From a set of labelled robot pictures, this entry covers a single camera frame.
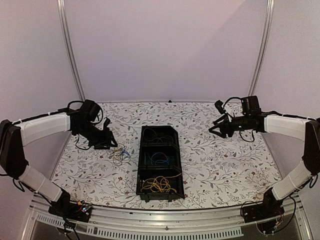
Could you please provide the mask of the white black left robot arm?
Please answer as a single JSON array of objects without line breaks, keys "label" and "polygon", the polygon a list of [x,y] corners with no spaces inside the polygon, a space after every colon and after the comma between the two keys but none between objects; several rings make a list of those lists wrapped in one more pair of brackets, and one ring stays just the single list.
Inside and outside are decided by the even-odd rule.
[{"label": "white black left robot arm", "polygon": [[[202,209],[226,206],[230,193],[223,140],[209,133],[219,112],[212,103],[105,103],[104,115],[121,149],[88,148],[83,137],[50,136],[25,148],[29,163],[75,200],[130,209]],[[178,133],[184,198],[146,202],[136,194],[143,126],[169,126]]]}]

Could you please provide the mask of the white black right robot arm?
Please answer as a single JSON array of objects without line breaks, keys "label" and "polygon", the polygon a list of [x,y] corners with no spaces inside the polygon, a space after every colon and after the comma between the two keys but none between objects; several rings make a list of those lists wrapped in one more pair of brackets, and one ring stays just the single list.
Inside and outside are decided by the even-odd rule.
[{"label": "white black right robot arm", "polygon": [[225,139],[235,132],[254,131],[287,137],[299,141],[303,147],[297,166],[266,190],[255,210],[262,218],[269,218],[283,212],[284,199],[317,180],[320,174],[320,120],[275,110],[263,111],[255,95],[238,97],[237,100],[241,103],[240,116],[232,115],[226,109],[226,102],[215,102],[220,118],[213,122],[208,130],[210,133]]}]

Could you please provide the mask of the black three-compartment bin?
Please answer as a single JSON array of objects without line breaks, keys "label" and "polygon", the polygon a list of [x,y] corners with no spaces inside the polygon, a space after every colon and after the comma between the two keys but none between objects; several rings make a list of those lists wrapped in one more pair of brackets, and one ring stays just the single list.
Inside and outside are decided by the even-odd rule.
[{"label": "black three-compartment bin", "polygon": [[185,198],[179,136],[172,126],[141,128],[136,194],[146,203]]}]

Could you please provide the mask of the aluminium front rail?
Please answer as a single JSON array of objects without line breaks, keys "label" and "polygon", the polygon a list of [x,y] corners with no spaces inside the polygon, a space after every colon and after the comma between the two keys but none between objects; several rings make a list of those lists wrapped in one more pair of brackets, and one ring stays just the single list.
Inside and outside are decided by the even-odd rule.
[{"label": "aluminium front rail", "polygon": [[311,240],[313,234],[297,195],[283,203],[275,233],[273,218],[246,222],[243,206],[199,210],[138,210],[94,206],[88,222],[65,226],[49,205],[35,196],[22,232],[24,240]]}]

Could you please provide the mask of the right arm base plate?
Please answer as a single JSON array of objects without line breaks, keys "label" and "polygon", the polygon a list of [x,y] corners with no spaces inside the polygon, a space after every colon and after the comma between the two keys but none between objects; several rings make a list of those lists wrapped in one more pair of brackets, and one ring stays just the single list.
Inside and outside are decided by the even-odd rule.
[{"label": "right arm base plate", "polygon": [[276,205],[267,208],[262,202],[245,201],[240,207],[240,215],[245,223],[256,222],[273,217],[280,217],[285,213],[283,206]]}]

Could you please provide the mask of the right aluminium corner post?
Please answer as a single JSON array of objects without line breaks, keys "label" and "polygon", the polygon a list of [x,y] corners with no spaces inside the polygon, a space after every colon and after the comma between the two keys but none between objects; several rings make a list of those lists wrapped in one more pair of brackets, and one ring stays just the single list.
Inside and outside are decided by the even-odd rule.
[{"label": "right aluminium corner post", "polygon": [[263,68],[265,55],[267,52],[272,23],[273,23],[275,1],[264,0],[263,2],[264,2],[264,7],[263,7],[263,13],[262,13],[262,20],[259,25],[259,30],[260,30],[259,44],[257,48],[257,54],[256,54],[252,76],[250,79],[249,88],[247,91],[248,96],[253,96],[257,90],[261,71]]}]

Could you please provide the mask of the aluminium corner post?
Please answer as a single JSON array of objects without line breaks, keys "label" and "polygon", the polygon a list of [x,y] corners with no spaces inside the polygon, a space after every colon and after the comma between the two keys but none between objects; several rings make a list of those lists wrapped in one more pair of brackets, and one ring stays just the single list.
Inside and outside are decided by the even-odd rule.
[{"label": "aluminium corner post", "polygon": [[66,4],[64,0],[57,0],[56,3],[57,3],[57,10],[59,15],[62,36],[65,44],[66,54],[67,54],[68,62],[70,65],[73,81],[74,81],[79,99],[81,101],[84,101],[86,99],[86,96],[85,96],[83,84],[81,82],[81,78],[80,78],[80,74],[78,71],[76,58],[73,50],[73,45],[72,45],[72,40],[71,40],[71,35],[70,35],[70,30],[68,25]]},{"label": "aluminium corner post", "polygon": [[272,23],[273,23],[275,1],[264,0],[263,2],[264,2],[264,7],[263,7],[263,13],[262,13],[262,20],[259,25],[259,30],[260,30],[259,44],[257,48],[257,54],[256,54],[252,76],[250,79],[249,88],[247,91],[248,96],[253,96],[257,90],[261,71],[263,68],[265,55],[267,52]]}]

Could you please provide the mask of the left aluminium corner post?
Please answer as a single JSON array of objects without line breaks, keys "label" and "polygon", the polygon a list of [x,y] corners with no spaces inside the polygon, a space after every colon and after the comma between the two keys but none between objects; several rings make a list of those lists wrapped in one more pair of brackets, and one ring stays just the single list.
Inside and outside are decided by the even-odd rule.
[{"label": "left aluminium corner post", "polygon": [[83,84],[81,82],[81,78],[80,78],[80,74],[78,71],[76,58],[73,50],[73,45],[72,45],[72,40],[71,40],[71,35],[70,35],[70,30],[68,25],[66,4],[64,0],[57,0],[56,3],[57,3],[57,10],[59,15],[62,36],[65,44],[66,54],[67,54],[68,62],[70,65],[73,81],[74,81],[79,99],[81,101],[84,101],[86,99],[86,96],[85,96]]}]

